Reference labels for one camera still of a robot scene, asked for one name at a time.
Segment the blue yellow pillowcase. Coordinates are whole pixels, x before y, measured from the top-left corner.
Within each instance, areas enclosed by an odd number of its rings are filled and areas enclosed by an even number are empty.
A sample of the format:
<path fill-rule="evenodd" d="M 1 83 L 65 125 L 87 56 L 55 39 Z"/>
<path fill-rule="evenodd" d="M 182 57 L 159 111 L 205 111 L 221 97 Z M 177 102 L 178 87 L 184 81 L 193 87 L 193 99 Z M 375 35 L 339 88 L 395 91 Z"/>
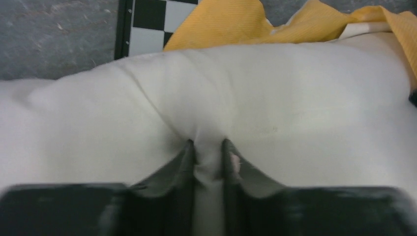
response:
<path fill-rule="evenodd" d="M 417 18 L 365 6 L 345 14 L 318 0 L 309 0 L 289 23 L 272 26 L 258 0 L 204 0 L 176 29 L 164 51 L 201 49 L 230 44 L 302 43 L 334 40 L 352 23 L 387 23 L 413 71 L 417 69 Z"/>

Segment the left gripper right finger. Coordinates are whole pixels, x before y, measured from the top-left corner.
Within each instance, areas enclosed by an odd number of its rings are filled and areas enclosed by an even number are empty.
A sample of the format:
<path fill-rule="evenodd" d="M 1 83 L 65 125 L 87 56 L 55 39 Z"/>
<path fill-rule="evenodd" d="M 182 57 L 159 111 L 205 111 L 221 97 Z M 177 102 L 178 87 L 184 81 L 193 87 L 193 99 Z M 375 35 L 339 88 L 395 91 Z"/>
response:
<path fill-rule="evenodd" d="M 227 236 L 414 236 L 417 206 L 388 186 L 290 187 L 222 142 Z"/>

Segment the white pillow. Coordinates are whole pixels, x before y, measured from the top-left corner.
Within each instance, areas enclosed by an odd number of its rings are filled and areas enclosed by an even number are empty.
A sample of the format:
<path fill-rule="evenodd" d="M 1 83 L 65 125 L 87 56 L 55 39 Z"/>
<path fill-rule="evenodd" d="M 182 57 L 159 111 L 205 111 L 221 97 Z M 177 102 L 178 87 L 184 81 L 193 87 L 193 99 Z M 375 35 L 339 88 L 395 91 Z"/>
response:
<path fill-rule="evenodd" d="M 393 33 L 120 59 L 0 84 L 0 195 L 134 185 L 192 141 L 190 236 L 226 236 L 222 142 L 290 187 L 388 186 L 417 204 L 414 78 Z"/>

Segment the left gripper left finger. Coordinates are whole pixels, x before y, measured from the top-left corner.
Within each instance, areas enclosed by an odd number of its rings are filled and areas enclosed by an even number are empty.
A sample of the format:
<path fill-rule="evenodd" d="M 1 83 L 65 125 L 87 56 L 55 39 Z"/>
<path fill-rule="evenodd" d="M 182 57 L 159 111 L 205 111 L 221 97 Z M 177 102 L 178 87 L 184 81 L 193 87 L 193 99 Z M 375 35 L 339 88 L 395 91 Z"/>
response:
<path fill-rule="evenodd" d="M 189 236 L 192 141 L 146 179 L 123 183 L 20 184 L 0 197 L 3 236 Z"/>

